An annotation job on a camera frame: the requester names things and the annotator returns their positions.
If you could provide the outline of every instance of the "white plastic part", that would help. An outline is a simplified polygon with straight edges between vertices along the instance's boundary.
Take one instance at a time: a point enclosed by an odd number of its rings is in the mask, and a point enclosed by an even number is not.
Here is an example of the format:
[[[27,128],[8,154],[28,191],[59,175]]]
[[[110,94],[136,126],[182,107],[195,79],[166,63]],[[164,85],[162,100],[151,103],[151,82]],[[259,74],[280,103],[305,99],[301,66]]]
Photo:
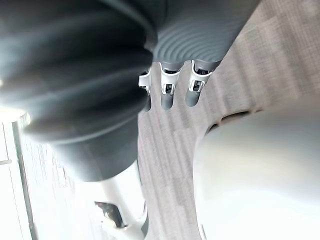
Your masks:
[[[320,239],[320,99],[254,113],[195,149],[203,240]]]
[[[204,88],[207,81],[209,80],[211,74],[212,74],[212,71],[210,71],[208,74],[205,74],[205,75],[200,75],[200,74],[196,73],[195,61],[192,60],[192,70],[191,70],[191,74],[190,74],[190,78],[189,78],[189,82],[188,82],[189,91],[193,92],[196,81],[199,81],[201,83],[199,86],[199,90],[197,90],[197,92],[198,93],[201,92],[201,90]]]
[[[162,94],[167,94],[166,85],[172,85],[170,95],[173,95],[175,93],[175,89],[179,80],[181,69],[175,73],[166,73],[161,66],[161,62],[160,62],[160,69],[161,69],[161,92]]]
[[[139,76],[139,82],[138,82],[139,87],[145,88],[146,92],[148,95],[150,95],[151,91],[151,68],[147,71],[145,75],[140,75]]]
[[[142,232],[148,211],[142,192],[138,163],[135,161],[130,167],[118,175],[98,182],[78,182],[78,189],[84,198],[90,202],[114,204],[118,207],[122,221],[126,227],[116,228],[112,221],[101,214],[102,227],[117,239],[143,240]]]

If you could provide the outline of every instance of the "robotic finger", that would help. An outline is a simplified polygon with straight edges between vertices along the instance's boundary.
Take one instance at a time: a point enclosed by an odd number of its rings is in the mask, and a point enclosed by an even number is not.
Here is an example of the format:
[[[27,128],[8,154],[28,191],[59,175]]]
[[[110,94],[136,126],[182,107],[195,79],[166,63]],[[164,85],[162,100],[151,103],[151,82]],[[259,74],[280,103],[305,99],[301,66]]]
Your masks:
[[[219,66],[220,63],[221,61],[192,61],[192,69],[188,81],[188,89],[185,95],[185,103],[189,107],[194,107],[197,104],[202,89],[206,85],[213,71]]]
[[[151,95],[150,95],[150,92],[151,92],[151,69],[150,68],[147,71],[143,72],[139,76],[138,85],[140,88],[145,89],[148,94],[147,102],[145,104],[145,107],[143,108],[143,110],[145,112],[148,112],[151,109]]]
[[[160,62],[161,68],[161,106],[169,110],[174,104],[174,94],[184,62]]]

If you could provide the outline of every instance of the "bright light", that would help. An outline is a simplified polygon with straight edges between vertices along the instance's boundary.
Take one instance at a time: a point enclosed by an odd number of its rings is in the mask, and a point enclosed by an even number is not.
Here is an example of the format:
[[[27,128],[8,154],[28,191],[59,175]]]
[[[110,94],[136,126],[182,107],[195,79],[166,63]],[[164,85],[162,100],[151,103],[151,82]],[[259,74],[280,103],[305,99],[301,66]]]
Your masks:
[[[16,108],[0,106],[0,122],[15,122],[25,111]]]

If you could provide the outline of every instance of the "ribbed rubber cover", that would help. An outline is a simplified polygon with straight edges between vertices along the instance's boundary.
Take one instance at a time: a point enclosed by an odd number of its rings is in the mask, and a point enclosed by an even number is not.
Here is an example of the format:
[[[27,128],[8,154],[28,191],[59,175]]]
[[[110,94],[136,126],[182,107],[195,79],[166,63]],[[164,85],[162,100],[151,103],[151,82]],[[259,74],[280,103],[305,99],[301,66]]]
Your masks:
[[[153,61],[223,59],[260,0],[169,0]]]

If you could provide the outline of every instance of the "gray carpet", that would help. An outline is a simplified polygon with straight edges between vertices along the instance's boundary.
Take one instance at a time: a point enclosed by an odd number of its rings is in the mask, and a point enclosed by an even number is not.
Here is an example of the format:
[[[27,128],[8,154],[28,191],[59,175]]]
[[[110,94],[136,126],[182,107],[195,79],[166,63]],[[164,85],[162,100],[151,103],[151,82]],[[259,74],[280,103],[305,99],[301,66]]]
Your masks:
[[[200,239],[192,156],[203,129],[238,110],[266,108],[320,91],[319,26],[318,0],[264,0],[193,108],[185,105],[190,63],[183,67],[169,111],[160,106],[160,70],[154,64],[152,109],[139,116],[139,161],[150,217],[148,240]],[[85,210],[50,150],[27,139],[24,145],[40,239],[111,239]]]

